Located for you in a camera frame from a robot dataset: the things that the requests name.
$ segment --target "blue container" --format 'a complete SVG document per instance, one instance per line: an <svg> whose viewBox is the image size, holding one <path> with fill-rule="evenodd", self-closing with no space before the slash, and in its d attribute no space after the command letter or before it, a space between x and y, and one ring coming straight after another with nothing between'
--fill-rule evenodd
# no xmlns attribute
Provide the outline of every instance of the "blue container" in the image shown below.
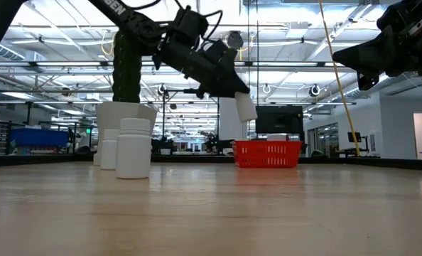
<svg viewBox="0 0 422 256"><path fill-rule="evenodd" d="M67 146L68 132L20 128L11 131L16 146Z"/></svg>

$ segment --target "monitor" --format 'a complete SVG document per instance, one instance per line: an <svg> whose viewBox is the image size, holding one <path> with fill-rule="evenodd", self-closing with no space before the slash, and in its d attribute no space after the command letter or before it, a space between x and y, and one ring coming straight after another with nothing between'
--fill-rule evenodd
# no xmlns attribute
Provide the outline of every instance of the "monitor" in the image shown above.
<svg viewBox="0 0 422 256"><path fill-rule="evenodd" d="M256 113L259 116L255 121L256 133L304 133L301 106L257 106Z"/></svg>
<svg viewBox="0 0 422 256"><path fill-rule="evenodd" d="M361 140L361 133L359 133L359 132L355 132L355 136L356 136L356 140L358 141L358 143L361 143L361 142L362 142L362 140ZM348 141L349 141L350 143L354 143L354 142L355 142L355 140L353 139L353 134L352 134L352 132L349 132L349 133L348 133Z"/></svg>

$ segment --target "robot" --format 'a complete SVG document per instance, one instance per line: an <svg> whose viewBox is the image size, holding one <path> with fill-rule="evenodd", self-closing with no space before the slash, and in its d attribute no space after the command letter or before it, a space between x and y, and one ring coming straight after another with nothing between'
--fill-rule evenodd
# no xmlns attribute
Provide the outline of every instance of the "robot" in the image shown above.
<svg viewBox="0 0 422 256"><path fill-rule="evenodd" d="M375 39L336 52L332 59L358 73L360 90L369 90L386 73L422 75L422 0L393 4L377 21L382 31Z"/></svg>
<svg viewBox="0 0 422 256"><path fill-rule="evenodd" d="M218 25L205 37L209 26L207 17L219 14L221 20L222 11L203 16L192 11L190 6L183 8L175 0L180 7L175 19L155 22L138 10L154 6L161 0L135 8L127 6L122 0L89 1L119 27L129 42L140 48L142 55L153 56L157 70L161 63L165 63L183 73L186 79L197 80L200 86L196 95L200 99L205 93L211 97L231 98L236 92L249 94L250 89L234 70L237 50L227 47L221 40L210 39Z"/></svg>
<svg viewBox="0 0 422 256"><path fill-rule="evenodd" d="M13 0L4 8L0 17L0 40L25 0ZM131 8L122 0L89 0L113 21L134 45L142 47L143 55L152 55L156 69L161 63L171 66L200 83L196 92L199 98L205 93L212 97L234 97L236 92L249 94L249 88L234 70L235 49L228 48L221 40L205 37L209 26L206 18L222 11L203 16L190 6L180 6L173 21L155 22L137 12L158 4ZM422 0L403 0L391 5L377 21L382 31L374 40L336 52L333 60L358 73L360 90L368 90L386 73L395 77L406 71L422 75Z"/></svg>

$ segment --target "wooden table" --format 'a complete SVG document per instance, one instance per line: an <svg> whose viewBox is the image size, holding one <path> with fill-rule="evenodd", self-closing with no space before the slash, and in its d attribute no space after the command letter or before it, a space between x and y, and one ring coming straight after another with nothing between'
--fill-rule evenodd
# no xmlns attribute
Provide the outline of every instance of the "wooden table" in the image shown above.
<svg viewBox="0 0 422 256"><path fill-rule="evenodd" d="M422 171L89 163L0 168L4 255L421 255Z"/></svg>

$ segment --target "red plastic basket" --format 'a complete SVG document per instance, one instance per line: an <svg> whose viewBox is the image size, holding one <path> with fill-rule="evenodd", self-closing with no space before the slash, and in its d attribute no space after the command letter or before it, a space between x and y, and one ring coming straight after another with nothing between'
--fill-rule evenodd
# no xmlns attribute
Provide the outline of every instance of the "red plastic basket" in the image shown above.
<svg viewBox="0 0 422 256"><path fill-rule="evenodd" d="M293 168L303 142L235 142L234 160L242 168Z"/></svg>

